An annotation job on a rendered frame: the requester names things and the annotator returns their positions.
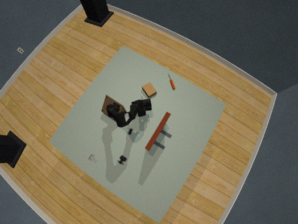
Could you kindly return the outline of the brown wooden door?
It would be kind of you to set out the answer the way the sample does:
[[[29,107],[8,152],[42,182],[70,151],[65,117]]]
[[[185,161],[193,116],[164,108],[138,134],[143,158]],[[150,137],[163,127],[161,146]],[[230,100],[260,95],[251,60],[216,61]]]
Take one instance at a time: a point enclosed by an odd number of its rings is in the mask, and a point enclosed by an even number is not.
[[[152,145],[154,144],[155,140],[159,136],[161,130],[163,129],[163,127],[164,127],[165,123],[167,122],[170,115],[171,115],[170,113],[166,112],[165,116],[163,117],[162,121],[160,122],[157,129],[155,130],[155,132],[154,132],[153,136],[151,137],[150,141],[146,145],[145,149],[147,149],[148,151],[151,149]]]

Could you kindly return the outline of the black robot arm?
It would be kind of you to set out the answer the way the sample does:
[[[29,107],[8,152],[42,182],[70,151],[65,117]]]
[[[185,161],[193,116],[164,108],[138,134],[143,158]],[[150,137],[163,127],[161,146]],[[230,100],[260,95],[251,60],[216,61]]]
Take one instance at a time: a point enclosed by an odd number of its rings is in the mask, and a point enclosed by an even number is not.
[[[132,109],[129,111],[129,112],[120,112],[120,113],[117,113],[119,112],[119,108],[120,108],[120,105],[116,104],[116,103],[113,103],[112,104],[109,104],[107,105],[107,113],[108,113],[108,116],[109,117],[113,117],[116,122],[117,122],[117,126],[118,127],[125,127],[127,125],[130,124],[130,122],[135,119],[137,113],[138,113],[138,116],[139,117],[142,117],[142,116],[145,116],[146,115],[146,111],[144,111],[144,107],[145,106],[151,106],[151,100],[150,99],[143,99],[143,100],[136,100],[135,102],[132,102]],[[144,113],[143,113],[144,112]],[[125,120],[125,115],[124,113],[128,113],[129,114],[129,119]]]

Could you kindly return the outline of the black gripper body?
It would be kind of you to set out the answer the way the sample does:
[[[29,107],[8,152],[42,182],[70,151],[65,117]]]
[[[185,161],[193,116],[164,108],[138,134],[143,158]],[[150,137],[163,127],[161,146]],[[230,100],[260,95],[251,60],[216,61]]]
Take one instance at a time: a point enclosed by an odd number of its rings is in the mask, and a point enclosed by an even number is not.
[[[145,106],[144,108],[147,109],[148,111],[149,111],[149,110],[152,110],[152,107],[151,107],[151,106]],[[131,109],[132,109],[132,105],[130,105],[130,110],[131,110]]]

